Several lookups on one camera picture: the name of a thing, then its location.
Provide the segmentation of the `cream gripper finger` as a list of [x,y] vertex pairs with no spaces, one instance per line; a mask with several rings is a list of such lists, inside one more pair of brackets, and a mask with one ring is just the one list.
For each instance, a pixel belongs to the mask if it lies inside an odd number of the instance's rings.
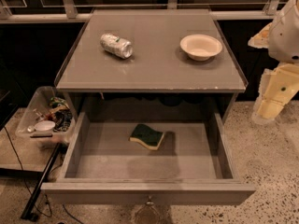
[[271,25],[272,23],[265,25],[258,34],[249,40],[248,45],[256,49],[267,49],[269,46],[269,31]]
[[259,96],[253,106],[252,120],[261,125],[270,123],[297,92],[298,63],[279,63],[274,70],[265,69],[260,80]]

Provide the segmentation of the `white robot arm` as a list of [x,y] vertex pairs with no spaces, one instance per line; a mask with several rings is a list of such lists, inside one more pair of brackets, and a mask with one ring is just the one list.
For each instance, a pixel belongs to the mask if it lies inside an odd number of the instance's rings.
[[299,92],[299,0],[289,0],[248,45],[268,49],[269,56],[279,61],[274,70],[263,71],[253,106],[252,119],[266,124]]

